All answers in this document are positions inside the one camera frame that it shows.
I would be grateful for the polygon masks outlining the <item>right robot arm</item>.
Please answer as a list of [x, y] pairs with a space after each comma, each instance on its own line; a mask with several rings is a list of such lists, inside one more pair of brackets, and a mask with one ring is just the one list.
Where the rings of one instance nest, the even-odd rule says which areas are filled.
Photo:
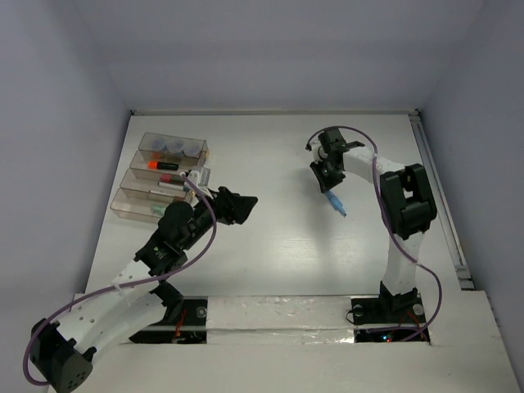
[[386, 272], [380, 283], [377, 312], [395, 321], [417, 295], [416, 268], [424, 234], [437, 208], [423, 165], [402, 165], [379, 156], [377, 144], [349, 126], [331, 126], [309, 137], [306, 151], [320, 192], [333, 198], [332, 189], [353, 174], [373, 185], [390, 245]]

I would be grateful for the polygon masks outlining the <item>orange cap black highlighter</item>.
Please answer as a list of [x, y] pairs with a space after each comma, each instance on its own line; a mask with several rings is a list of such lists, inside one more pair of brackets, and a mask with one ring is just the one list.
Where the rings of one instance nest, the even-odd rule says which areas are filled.
[[150, 169], [176, 171], [176, 170], [178, 170], [179, 165], [175, 164], [175, 163], [164, 162], [164, 161], [153, 161], [153, 160], [150, 160], [147, 163], [147, 167], [150, 168]]

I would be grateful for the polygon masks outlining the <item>blue cap white marker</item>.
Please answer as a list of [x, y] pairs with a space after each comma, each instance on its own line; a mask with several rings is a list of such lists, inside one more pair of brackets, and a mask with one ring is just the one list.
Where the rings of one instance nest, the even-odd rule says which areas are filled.
[[169, 189], [169, 190], [175, 190], [179, 192], [186, 192], [187, 188], [183, 185], [173, 184], [173, 183], [164, 183], [164, 182], [158, 182], [158, 186]]

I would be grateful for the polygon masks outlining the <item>clear clip tub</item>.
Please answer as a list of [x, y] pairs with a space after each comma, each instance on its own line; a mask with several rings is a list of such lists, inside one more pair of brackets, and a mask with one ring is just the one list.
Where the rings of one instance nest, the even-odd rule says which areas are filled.
[[174, 138], [166, 143], [167, 151], [173, 155], [182, 155], [184, 145], [185, 140], [181, 138]]
[[199, 142], [185, 142], [183, 154], [187, 157], [199, 158], [201, 154], [201, 144]]

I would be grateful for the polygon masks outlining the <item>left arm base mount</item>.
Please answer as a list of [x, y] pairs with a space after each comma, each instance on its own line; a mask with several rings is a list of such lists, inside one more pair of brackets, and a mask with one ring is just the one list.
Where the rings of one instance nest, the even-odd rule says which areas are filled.
[[158, 322], [132, 335], [133, 344], [205, 344], [207, 342], [207, 297], [186, 298], [178, 316], [168, 314]]

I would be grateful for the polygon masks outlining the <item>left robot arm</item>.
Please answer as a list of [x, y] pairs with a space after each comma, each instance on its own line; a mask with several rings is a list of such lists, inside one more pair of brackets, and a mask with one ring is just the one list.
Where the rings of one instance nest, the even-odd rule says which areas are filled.
[[113, 346], [157, 322], [172, 323], [183, 310], [183, 295], [169, 278], [196, 263], [205, 246], [190, 260], [189, 251], [202, 237], [216, 237], [219, 224], [243, 224], [255, 208], [255, 196], [226, 187], [196, 190], [197, 202], [175, 201], [165, 207], [156, 231], [111, 284], [78, 297], [42, 319], [31, 330], [23, 371], [33, 365], [43, 376], [41, 386], [72, 392]]

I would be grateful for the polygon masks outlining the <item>pink cap black highlighter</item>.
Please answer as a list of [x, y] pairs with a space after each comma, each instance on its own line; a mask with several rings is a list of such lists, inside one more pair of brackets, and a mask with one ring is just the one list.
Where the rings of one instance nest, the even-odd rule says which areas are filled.
[[160, 176], [160, 182], [161, 183], [176, 184], [176, 183], [182, 183], [183, 180], [179, 176], [173, 176], [173, 175], [170, 175], [170, 174], [162, 174]]

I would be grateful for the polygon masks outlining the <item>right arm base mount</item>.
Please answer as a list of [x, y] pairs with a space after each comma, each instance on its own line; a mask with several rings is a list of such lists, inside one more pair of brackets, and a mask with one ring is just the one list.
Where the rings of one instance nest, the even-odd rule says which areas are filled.
[[356, 343], [430, 342], [422, 303], [389, 312], [377, 297], [352, 298], [345, 314]]

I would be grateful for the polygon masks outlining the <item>blue correction tape pen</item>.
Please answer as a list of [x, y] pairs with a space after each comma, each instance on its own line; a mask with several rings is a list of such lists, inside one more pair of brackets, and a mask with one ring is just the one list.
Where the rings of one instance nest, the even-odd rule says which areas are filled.
[[342, 217], [346, 217], [347, 216], [346, 209], [345, 209], [343, 203], [341, 202], [341, 200], [332, 191], [325, 192], [324, 196], [327, 198], [327, 200], [329, 201], [331, 207], [337, 213], [339, 213]]

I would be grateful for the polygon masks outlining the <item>green correction tape pen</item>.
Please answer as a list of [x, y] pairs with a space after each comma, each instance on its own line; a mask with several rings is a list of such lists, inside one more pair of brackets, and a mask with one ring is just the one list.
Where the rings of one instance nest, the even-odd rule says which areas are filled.
[[162, 216], [165, 213], [165, 207], [164, 206], [151, 206], [151, 212], [154, 215]]

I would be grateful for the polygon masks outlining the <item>clear tub of clips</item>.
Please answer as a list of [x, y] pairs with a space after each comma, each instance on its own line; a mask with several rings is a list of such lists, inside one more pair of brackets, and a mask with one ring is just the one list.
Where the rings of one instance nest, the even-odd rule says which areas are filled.
[[156, 152], [163, 152], [167, 150], [166, 142], [163, 138], [157, 138], [151, 143], [151, 150]]

